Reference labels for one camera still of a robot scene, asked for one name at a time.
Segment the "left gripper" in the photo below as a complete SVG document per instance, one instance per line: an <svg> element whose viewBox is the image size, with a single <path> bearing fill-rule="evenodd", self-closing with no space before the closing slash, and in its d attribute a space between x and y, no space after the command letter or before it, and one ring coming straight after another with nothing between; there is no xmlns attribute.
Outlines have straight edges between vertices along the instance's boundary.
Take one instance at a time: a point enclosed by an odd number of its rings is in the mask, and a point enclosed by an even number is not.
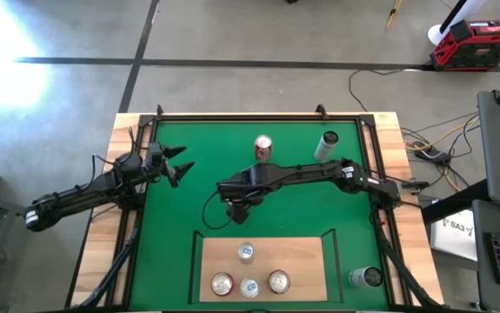
<svg viewBox="0 0 500 313"><path fill-rule="evenodd" d="M149 176L168 176L169 175L169 159L184 152L185 147L168 147L160 142L151 143L147 149L147 156L144 161L145 173ZM175 165L173 167L174 178L177 182L188 173L195 165L194 162Z"/></svg>

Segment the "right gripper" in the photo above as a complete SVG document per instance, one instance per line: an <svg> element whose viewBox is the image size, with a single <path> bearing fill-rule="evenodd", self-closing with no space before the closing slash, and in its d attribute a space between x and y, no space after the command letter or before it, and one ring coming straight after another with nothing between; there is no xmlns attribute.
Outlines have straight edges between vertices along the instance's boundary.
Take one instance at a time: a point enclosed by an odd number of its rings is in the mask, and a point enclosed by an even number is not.
<svg viewBox="0 0 500 313"><path fill-rule="evenodd" d="M250 167L233 177L216 183L220 199L227 204L227 216L233 223L243 224L249 216L251 205L262 202L262 169ZM235 203L242 203L238 208Z"/></svg>

